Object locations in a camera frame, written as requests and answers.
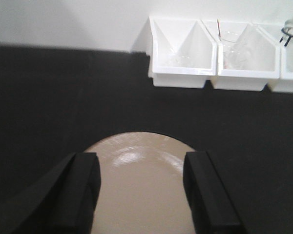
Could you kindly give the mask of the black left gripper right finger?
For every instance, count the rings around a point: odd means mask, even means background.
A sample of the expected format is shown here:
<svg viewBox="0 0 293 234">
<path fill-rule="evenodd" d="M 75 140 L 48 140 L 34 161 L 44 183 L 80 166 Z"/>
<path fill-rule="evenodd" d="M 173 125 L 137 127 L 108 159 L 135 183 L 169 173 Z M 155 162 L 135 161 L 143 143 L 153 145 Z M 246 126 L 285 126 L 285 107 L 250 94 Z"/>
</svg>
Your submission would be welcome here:
<svg viewBox="0 0 293 234">
<path fill-rule="evenodd" d="M 208 152 L 186 153 L 183 186 L 197 234 L 246 233 Z"/>
</svg>

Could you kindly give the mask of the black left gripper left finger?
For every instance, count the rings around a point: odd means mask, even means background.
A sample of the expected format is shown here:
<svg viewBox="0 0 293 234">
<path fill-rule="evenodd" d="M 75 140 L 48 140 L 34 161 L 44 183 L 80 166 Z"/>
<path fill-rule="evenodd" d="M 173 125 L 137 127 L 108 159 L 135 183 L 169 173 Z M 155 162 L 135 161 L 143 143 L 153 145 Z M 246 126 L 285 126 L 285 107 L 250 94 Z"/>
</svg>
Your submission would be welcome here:
<svg viewBox="0 0 293 234">
<path fill-rule="evenodd" d="M 97 154 L 69 154 L 0 205 L 0 234 L 89 234 L 100 188 Z"/>
</svg>

